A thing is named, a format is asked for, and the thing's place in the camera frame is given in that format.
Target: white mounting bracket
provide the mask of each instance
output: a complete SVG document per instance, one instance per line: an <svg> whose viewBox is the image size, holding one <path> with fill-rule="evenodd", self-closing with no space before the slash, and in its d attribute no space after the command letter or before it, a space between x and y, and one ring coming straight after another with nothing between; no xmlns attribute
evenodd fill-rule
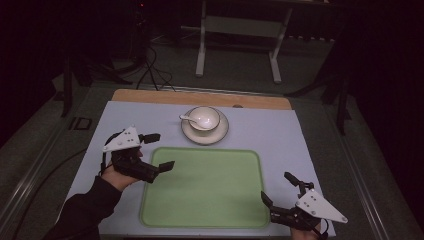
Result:
<svg viewBox="0 0 424 240"><path fill-rule="evenodd" d="M296 206L313 217L324 218L341 223L347 223L348 221L345 216L343 216L314 189L306 192L305 195L296 202Z"/></svg>
<svg viewBox="0 0 424 240"><path fill-rule="evenodd" d="M103 152L111 152L140 146L137 130L131 126L103 147Z"/></svg>

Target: white tabletop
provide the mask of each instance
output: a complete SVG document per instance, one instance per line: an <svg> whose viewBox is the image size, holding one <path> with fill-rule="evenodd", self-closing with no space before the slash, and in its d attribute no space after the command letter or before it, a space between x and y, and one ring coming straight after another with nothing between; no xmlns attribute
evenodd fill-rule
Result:
<svg viewBox="0 0 424 240"><path fill-rule="evenodd" d="M138 134L161 134L159 142L142 145L144 155L142 159L145 162L150 162L152 151L158 147L249 149L257 152L260 156L264 192L274 201L275 206L287 209L294 207L299 193L299 189L284 178L284 172L292 173L301 181L313 182L315 190L322 194L295 111L216 107L228 118L229 131L225 138L218 143L200 146L190 141L181 131L179 115L193 107L195 106L109 102L68 193L68 198L76 193L85 193L90 189L94 176L100 170L102 148L106 140L112 134L121 132L131 125L135 125ZM100 224L101 234L126 237L290 235L288 227L275 223L270 223L262 229L146 227L140 222L139 217L144 184L144 182L137 182L124 191L114 214ZM329 234L330 236L335 235L331 222Z"/></svg>

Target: human hand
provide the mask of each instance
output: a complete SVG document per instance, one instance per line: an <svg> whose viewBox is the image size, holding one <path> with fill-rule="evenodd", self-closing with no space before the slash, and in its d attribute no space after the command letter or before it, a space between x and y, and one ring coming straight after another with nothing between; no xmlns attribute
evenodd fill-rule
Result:
<svg viewBox="0 0 424 240"><path fill-rule="evenodd" d="M143 156L140 150L138 151L137 156ZM109 162L108 167L105 169L101 177L121 192L132 183L139 181L137 178L126 176L115 171L112 162Z"/></svg>
<svg viewBox="0 0 424 240"><path fill-rule="evenodd" d="M318 224L315 227L315 229L320 231L321 223ZM318 239L318 235L314 233L314 231L302 231L302 230L297 230L295 228L290 228L290 232L291 232L293 240L317 240Z"/></svg>

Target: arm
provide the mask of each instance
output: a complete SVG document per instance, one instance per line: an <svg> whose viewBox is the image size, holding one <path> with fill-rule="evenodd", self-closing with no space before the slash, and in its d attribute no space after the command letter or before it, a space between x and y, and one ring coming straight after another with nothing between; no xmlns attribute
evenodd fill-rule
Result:
<svg viewBox="0 0 424 240"><path fill-rule="evenodd" d="M98 224L112 215L122 191L136 181L138 179L122 175L114 170L113 165L109 166L101 177L95 178L87 193L76 194L65 202L58 222L43 239L70 236L77 239L100 239Z"/></svg>

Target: dark background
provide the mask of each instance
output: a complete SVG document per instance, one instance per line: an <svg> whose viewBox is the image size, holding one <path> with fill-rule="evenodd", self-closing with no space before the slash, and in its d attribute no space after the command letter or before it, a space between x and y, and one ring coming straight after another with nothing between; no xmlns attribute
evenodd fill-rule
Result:
<svg viewBox="0 0 424 240"><path fill-rule="evenodd" d="M200 1L145 3L143 17L170 38L178 39L180 25L199 24ZM0 146L55 94L51 80L62 73L64 56L70 50L78 49L106 64L110 52L126 52L122 48L128 46L117 36L131 35L136 7L131 1L112 0L102 4L78 0L1 2ZM344 26L323 70L349 73L349 91L423 228L424 207L419 199L424 183L424 21L420 9L418 1L368 1L363 11L347 21L346 15L332 10L322 9L317 14L305 8L293 15L288 31L307 41L313 36L332 38ZM212 11L222 13L223 8ZM254 5L237 14L280 17ZM326 27L318 26L317 19Z"/></svg>

